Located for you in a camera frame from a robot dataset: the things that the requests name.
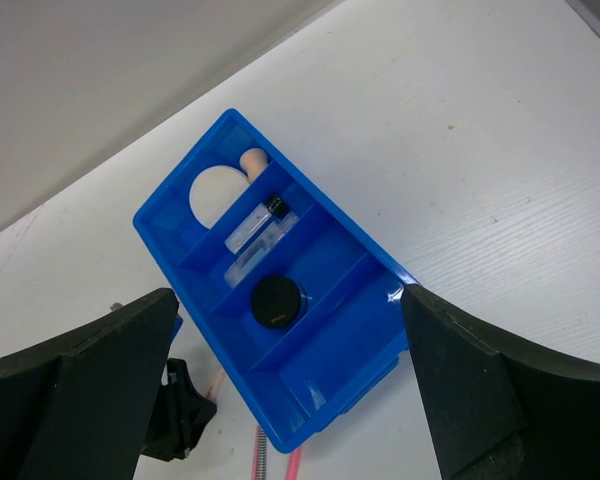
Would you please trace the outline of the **clear vial black cap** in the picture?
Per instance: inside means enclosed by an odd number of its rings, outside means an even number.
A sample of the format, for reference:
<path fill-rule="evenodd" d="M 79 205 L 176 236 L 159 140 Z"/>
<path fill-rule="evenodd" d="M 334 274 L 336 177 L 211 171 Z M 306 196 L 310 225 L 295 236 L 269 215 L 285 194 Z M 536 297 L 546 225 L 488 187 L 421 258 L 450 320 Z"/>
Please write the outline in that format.
<path fill-rule="evenodd" d="M 258 204 L 225 239 L 226 247 L 236 254 L 269 220 L 281 220 L 289 212 L 289 205 L 280 196 L 271 195 Z"/>

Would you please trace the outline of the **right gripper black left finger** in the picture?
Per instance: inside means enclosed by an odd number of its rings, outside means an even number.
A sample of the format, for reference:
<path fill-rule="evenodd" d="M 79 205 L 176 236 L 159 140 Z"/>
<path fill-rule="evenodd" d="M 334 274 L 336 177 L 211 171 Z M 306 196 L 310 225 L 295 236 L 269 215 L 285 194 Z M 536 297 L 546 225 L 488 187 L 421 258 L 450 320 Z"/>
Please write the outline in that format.
<path fill-rule="evenodd" d="M 157 289 L 0 358 L 0 479 L 130 479 L 179 303 Z"/>

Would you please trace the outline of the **black round compact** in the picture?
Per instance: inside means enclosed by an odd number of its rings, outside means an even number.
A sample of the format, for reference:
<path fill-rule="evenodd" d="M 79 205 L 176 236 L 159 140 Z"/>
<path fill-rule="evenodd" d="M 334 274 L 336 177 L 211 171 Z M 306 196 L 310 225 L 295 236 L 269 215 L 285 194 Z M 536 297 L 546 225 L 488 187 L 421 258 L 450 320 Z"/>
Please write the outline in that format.
<path fill-rule="evenodd" d="M 300 285 L 284 275 L 267 275 L 251 291 L 251 313 L 270 329 L 290 327 L 306 310 L 308 300 Z"/>

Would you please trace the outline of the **beige makeup sponge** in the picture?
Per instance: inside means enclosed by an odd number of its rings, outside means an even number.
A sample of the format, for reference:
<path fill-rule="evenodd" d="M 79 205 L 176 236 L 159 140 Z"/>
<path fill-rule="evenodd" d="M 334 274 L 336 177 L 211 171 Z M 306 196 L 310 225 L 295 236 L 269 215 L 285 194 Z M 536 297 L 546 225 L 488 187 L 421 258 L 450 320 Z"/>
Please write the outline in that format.
<path fill-rule="evenodd" d="M 239 159 L 239 165 L 245 172 L 249 183 L 253 183 L 267 168 L 268 164 L 268 155 L 261 148 L 248 149 Z"/>

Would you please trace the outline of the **cream round powder puff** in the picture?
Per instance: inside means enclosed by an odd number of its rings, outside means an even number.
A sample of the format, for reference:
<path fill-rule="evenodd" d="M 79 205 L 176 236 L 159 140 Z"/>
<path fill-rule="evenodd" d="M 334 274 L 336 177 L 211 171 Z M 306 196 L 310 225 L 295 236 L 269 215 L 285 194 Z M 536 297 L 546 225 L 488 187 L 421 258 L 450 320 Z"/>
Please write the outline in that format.
<path fill-rule="evenodd" d="M 247 176 L 240 170 L 217 165 L 199 173 L 189 191 L 189 205 L 195 219 L 212 228 L 248 188 Z"/>

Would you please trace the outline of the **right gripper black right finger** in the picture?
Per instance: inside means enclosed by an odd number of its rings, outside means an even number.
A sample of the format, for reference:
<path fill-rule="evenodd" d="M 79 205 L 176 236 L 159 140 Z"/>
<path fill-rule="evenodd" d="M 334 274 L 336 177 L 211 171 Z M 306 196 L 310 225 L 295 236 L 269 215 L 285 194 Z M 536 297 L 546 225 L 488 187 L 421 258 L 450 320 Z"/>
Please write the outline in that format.
<path fill-rule="evenodd" d="M 410 284 L 411 358 L 444 479 L 600 479 L 600 364 Z"/>

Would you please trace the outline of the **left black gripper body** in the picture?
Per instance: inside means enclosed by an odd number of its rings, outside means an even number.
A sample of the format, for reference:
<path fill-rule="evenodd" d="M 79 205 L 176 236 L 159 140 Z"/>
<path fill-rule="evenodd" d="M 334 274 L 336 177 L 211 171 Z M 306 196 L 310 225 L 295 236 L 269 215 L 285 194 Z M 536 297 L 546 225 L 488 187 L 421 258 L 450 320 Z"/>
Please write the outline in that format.
<path fill-rule="evenodd" d="M 161 461 L 186 459 L 215 415 L 216 404 L 196 390 L 186 362 L 169 358 L 141 454 Z"/>

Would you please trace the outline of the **clear plastic bottle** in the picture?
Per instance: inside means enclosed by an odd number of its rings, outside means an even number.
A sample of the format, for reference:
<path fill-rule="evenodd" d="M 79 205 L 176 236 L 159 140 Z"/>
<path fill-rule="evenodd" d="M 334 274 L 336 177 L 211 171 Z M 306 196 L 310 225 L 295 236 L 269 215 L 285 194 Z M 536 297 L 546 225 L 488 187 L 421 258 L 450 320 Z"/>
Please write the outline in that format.
<path fill-rule="evenodd" d="M 269 220 L 236 254 L 235 261 L 224 273 L 227 284 L 234 288 L 274 248 L 298 221 L 294 212 L 283 219 Z"/>

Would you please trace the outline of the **pink lip pencil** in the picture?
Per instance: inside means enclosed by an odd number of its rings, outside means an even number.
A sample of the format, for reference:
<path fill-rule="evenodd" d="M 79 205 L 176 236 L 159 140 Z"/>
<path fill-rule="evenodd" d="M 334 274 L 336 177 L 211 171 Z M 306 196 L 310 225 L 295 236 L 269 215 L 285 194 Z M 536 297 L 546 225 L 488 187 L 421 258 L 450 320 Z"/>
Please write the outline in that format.
<path fill-rule="evenodd" d="M 207 394 L 206 394 L 206 398 L 212 402 L 215 402 L 218 394 L 223 386 L 223 383 L 226 379 L 226 372 L 225 370 L 220 367 L 215 376 L 214 376 L 214 380 L 211 384 L 211 387 L 209 388 Z"/>

